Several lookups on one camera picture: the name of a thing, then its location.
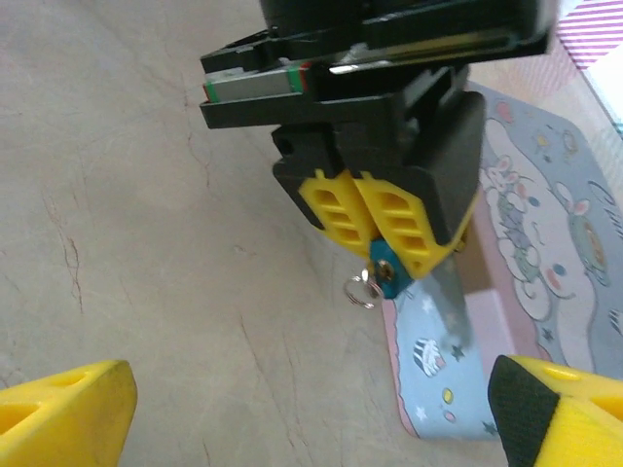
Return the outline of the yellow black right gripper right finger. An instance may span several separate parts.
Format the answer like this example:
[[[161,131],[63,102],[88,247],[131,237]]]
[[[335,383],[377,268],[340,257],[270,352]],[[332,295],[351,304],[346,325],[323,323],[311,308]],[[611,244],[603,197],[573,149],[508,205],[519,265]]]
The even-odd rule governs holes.
[[[488,399],[508,467],[623,467],[623,380],[500,355]]]

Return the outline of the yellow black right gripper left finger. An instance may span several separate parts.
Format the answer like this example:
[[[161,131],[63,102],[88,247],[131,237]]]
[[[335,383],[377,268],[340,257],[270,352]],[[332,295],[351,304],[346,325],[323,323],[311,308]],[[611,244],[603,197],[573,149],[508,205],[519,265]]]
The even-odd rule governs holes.
[[[118,467],[137,404],[129,362],[0,390],[0,467]]]

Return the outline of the silver key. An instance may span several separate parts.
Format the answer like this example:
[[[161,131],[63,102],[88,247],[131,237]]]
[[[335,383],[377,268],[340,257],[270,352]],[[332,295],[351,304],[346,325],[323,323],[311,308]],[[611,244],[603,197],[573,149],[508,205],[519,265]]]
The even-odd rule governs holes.
[[[375,264],[368,262],[360,273],[361,280],[364,284],[364,289],[371,298],[381,297],[384,292],[379,285],[376,277]]]

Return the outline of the pastel cartoon bunny mat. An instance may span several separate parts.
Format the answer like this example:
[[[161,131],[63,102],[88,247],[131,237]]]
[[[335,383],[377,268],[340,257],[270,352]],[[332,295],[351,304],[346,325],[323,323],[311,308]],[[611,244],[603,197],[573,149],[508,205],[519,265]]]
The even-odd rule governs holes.
[[[623,211],[574,124],[483,95],[466,247],[383,305],[400,417],[420,438],[495,437],[502,354],[623,379]]]

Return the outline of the pastel checkered cloth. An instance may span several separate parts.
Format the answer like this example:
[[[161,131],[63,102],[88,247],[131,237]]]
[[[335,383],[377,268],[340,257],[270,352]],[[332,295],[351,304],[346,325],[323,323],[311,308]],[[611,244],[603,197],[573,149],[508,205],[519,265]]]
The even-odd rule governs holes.
[[[560,0],[557,34],[595,91],[623,100],[623,0]]]

